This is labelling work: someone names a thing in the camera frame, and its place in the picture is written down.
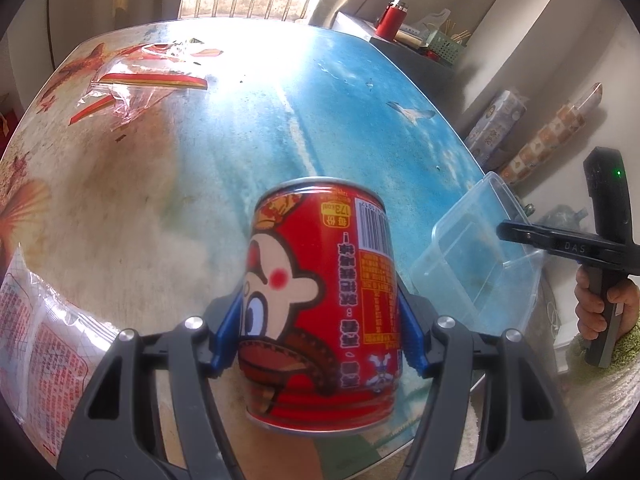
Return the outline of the person right hand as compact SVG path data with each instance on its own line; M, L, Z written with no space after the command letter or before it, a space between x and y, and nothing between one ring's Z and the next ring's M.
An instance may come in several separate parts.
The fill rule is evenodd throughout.
M574 294L577 299L575 313L578 318L578 332L585 340L596 340L600 333L608 327L608 322L603 316L605 301L590 292L589 276L584 266L580 266L577 270ZM608 291L608 301L612 304L624 305L616 336L617 339L620 339L629 333L638 322L638 286L629 278L625 278Z

